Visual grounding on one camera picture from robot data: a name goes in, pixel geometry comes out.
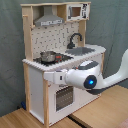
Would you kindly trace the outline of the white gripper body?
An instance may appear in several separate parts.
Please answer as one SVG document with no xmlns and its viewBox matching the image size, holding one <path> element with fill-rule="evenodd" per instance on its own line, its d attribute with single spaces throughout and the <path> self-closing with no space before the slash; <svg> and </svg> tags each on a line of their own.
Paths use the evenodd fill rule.
<svg viewBox="0 0 128 128">
<path fill-rule="evenodd" d="M 67 71 L 61 70 L 61 71 L 53 71 L 53 72 L 45 72 L 44 73 L 44 79 L 47 81 L 50 81 L 54 84 L 66 84 L 65 81 L 65 75 Z"/>
</svg>

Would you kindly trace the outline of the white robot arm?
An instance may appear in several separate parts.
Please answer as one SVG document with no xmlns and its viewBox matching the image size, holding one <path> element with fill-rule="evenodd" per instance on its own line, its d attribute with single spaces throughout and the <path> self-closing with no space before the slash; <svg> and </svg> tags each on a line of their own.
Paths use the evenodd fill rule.
<svg viewBox="0 0 128 128">
<path fill-rule="evenodd" d="M 122 56 L 122 62 L 119 70 L 103 78 L 100 71 L 100 65 L 96 61 L 85 61 L 78 68 L 70 70 L 60 70 L 54 72 L 45 72 L 44 79 L 54 84 L 74 86 L 86 90 L 88 93 L 97 95 L 115 84 L 128 78 L 128 49 Z"/>
</svg>

